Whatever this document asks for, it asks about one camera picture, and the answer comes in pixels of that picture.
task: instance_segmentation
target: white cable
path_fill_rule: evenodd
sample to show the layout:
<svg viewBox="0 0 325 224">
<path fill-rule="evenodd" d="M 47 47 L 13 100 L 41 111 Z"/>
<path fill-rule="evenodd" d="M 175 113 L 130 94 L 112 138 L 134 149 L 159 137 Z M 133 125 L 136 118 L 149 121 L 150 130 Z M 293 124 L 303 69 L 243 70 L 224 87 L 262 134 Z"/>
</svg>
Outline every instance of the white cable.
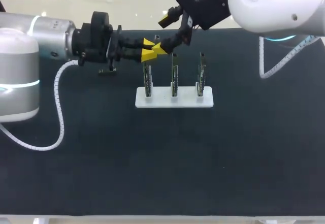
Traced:
<svg viewBox="0 0 325 224">
<path fill-rule="evenodd" d="M 277 65 L 264 73 L 264 38 L 259 38 L 259 75 L 262 79 L 266 79 L 277 73 L 285 64 L 288 63 L 295 55 L 302 51 L 306 46 L 313 44 L 319 39 L 316 36 L 308 36 L 304 41 L 290 51 Z"/>
<path fill-rule="evenodd" d="M 63 121 L 62 109 L 61 109 L 60 98 L 59 98 L 59 81 L 60 81 L 60 77 L 61 77 L 63 71 L 67 67 L 74 66 L 74 65 L 78 65 L 78 62 L 76 60 L 68 61 L 67 63 L 65 63 L 59 69 L 59 71 L 57 71 L 55 79 L 54 79 L 54 99 L 55 99 L 57 115 L 58 115 L 59 123 L 60 123 L 60 135 L 59 135 L 59 138 L 57 139 L 57 141 L 53 145 L 47 146 L 47 147 L 32 146 L 32 145 L 26 144 L 26 143 L 22 142 L 21 140 L 17 139 L 7 129 L 5 129 L 5 127 L 2 124 L 0 124 L 0 130 L 2 130 L 9 138 L 11 138 L 17 144 L 20 144 L 21 146 L 31 149 L 31 150 L 47 151 L 47 150 L 51 150 L 51 149 L 54 149 L 57 146 L 59 146 L 63 140 L 63 137 L 64 137 L 64 121 Z"/>
</svg>

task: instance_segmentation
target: robotic arm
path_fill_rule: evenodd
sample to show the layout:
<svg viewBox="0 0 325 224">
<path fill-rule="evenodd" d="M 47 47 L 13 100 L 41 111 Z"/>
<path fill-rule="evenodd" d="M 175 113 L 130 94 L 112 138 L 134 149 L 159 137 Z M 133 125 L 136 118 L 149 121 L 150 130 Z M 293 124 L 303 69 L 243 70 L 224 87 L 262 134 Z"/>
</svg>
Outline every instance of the robotic arm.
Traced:
<svg viewBox="0 0 325 224">
<path fill-rule="evenodd" d="M 189 45 L 191 31 L 196 25 L 208 30 L 230 15 L 245 30 L 269 39 L 325 36 L 324 0 L 176 1 L 180 6 L 170 8 L 159 23 L 165 28 L 183 15 L 181 27 L 175 37 L 163 40 L 153 48 L 158 54 L 169 54 L 182 43 Z"/>
</svg>

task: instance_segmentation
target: white holder base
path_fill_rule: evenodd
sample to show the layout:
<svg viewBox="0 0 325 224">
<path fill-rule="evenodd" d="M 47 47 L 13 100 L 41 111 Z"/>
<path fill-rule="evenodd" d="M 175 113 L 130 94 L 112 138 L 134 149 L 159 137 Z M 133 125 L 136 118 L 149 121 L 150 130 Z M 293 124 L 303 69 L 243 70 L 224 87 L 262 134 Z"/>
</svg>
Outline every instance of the white holder base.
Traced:
<svg viewBox="0 0 325 224">
<path fill-rule="evenodd" d="M 178 87 L 177 97 L 172 97 L 172 87 L 153 87 L 151 97 L 146 97 L 144 87 L 138 87 L 136 95 L 137 108 L 211 108 L 213 94 L 211 87 L 205 87 L 203 96 L 199 97 L 197 85 Z"/>
</svg>

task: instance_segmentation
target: black table surface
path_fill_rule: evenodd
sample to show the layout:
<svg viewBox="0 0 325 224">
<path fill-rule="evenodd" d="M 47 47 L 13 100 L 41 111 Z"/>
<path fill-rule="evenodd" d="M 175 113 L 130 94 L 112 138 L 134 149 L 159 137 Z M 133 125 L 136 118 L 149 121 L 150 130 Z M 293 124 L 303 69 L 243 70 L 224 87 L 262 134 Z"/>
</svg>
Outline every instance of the black table surface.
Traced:
<svg viewBox="0 0 325 224">
<path fill-rule="evenodd" d="M 125 31 L 153 40 L 174 31 Z M 66 134 L 55 150 L 22 148 L 0 133 L 0 214 L 325 215 L 325 60 L 321 41 L 273 77 L 258 74 L 258 37 L 240 29 L 196 31 L 177 49 L 179 84 L 208 62 L 209 109 L 138 109 L 142 65 L 118 76 L 71 67 L 60 83 Z M 288 52 L 266 44 L 266 71 Z M 41 61 L 38 115 L 5 126 L 48 146 L 58 137 L 53 81 L 60 62 Z M 171 58 L 152 63 L 168 86 Z"/>
</svg>

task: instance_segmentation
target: floor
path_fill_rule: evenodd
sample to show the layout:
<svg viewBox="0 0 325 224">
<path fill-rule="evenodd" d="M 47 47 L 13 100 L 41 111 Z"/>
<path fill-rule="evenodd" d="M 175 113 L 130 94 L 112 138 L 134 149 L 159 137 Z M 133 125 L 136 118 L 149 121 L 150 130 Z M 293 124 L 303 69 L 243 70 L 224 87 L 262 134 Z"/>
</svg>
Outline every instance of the floor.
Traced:
<svg viewBox="0 0 325 224">
<path fill-rule="evenodd" d="M 42 15 L 74 21 L 77 27 L 83 22 L 90 22 L 93 11 L 108 12 L 110 22 L 116 28 L 121 24 L 123 29 L 160 29 L 157 22 L 168 8 L 176 6 L 175 0 L 1 0 L 8 12 L 31 15 Z M 169 28 L 177 29 L 179 23 Z M 214 28 L 238 27 L 230 17 Z M 33 217 L 12 216 L 12 224 L 32 223 Z M 104 219 L 52 219 L 51 224 L 73 223 L 107 223 Z M 253 224 L 253 221 L 236 223 Z"/>
</svg>

